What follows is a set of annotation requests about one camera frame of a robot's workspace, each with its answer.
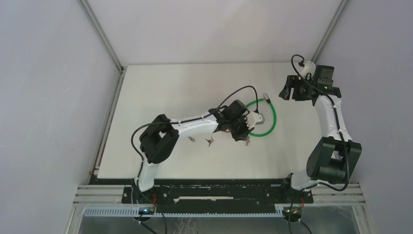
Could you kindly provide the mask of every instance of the metal connector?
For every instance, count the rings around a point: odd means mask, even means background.
[[[268,96],[267,93],[264,93],[264,99],[265,99],[265,101],[266,101],[267,103],[270,103],[270,102],[271,102],[270,97]]]

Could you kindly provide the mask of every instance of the green cable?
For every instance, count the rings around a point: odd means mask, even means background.
[[[265,100],[264,98],[261,98],[261,99],[258,99],[258,102],[264,101],[264,100]],[[254,100],[254,101],[248,103],[247,107],[249,107],[252,104],[255,104],[256,102],[257,101]],[[249,133],[251,136],[253,136],[253,137],[264,137],[264,136],[270,134],[272,132],[272,130],[274,130],[275,124],[277,123],[277,115],[275,114],[275,109],[274,109],[274,106],[272,105],[272,103],[270,102],[269,104],[270,104],[270,107],[271,107],[271,110],[272,110],[272,114],[274,116],[274,120],[272,121],[272,126],[271,126],[270,130],[268,130],[268,132],[263,133],[263,134]]]

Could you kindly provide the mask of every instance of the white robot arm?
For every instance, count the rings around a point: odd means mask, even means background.
[[[289,100],[294,88],[292,99],[312,101],[319,116],[321,140],[309,156],[306,169],[286,178],[288,185],[294,190],[308,190],[320,182],[345,183],[361,154],[361,145],[352,141],[344,124],[340,89],[333,87],[334,67],[311,61],[301,64],[304,68],[299,76],[287,77],[279,97]]]
[[[264,118],[262,114],[250,112],[242,102],[236,100],[229,106],[211,109],[203,115],[190,118],[168,119],[165,115],[159,115],[153,121],[157,122],[170,124],[151,125],[139,138],[145,157],[139,175],[134,180],[142,192],[153,187],[159,164],[170,156],[179,138],[229,130],[235,141],[246,140],[256,124],[264,123]]]

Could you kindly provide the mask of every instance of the gray wall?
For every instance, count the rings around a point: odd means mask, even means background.
[[[363,153],[359,181],[379,233],[411,233],[413,1],[354,0],[319,64],[335,66],[343,115]]]
[[[0,3],[0,233],[62,233],[118,72],[75,0]]]
[[[287,62],[296,51],[311,56],[340,0],[89,2],[119,60],[130,65]]]

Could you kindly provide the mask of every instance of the white tabletop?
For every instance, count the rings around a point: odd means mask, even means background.
[[[138,174],[140,156],[130,144],[132,132],[159,114],[184,118],[218,106],[230,93],[253,85],[267,93],[277,112],[277,125],[265,137],[235,142],[231,134],[218,132],[179,139],[171,156],[161,163],[157,178],[283,178],[305,168],[308,156],[320,140],[319,120],[311,101],[285,101],[278,94],[290,63],[131,65],[123,81],[98,178],[132,178]],[[255,99],[244,89],[226,105],[239,99]],[[265,124],[253,131],[265,132],[272,124],[266,102],[259,103]],[[135,144],[139,147],[138,133]],[[205,140],[214,142],[208,147]]]

